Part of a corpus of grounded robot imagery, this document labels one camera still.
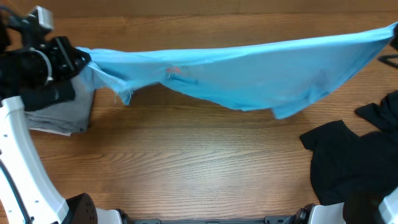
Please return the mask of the light blue t-shirt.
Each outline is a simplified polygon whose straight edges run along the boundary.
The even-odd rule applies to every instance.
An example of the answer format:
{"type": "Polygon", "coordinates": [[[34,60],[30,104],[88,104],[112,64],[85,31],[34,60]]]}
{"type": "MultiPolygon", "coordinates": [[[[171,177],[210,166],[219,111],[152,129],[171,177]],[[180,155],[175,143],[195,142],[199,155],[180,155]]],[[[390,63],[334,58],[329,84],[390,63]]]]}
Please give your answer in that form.
{"type": "Polygon", "coordinates": [[[136,90],[161,84],[233,110],[270,109],[284,119],[355,76],[391,42],[396,27],[218,49],[91,49],[80,78],[88,90],[112,89],[125,104],[136,90]]]}

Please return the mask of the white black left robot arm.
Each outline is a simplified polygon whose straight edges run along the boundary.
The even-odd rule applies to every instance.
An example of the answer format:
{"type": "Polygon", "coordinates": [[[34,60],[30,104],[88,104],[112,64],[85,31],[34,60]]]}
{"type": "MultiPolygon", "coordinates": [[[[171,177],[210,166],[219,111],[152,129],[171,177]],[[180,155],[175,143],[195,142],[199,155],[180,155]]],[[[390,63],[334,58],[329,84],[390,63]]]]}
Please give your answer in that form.
{"type": "Polygon", "coordinates": [[[87,129],[93,94],[78,75],[89,61],[66,37],[1,54],[1,202],[10,223],[129,223],[123,211],[97,208],[86,193],[63,198],[30,136],[33,129],[87,129]]]}

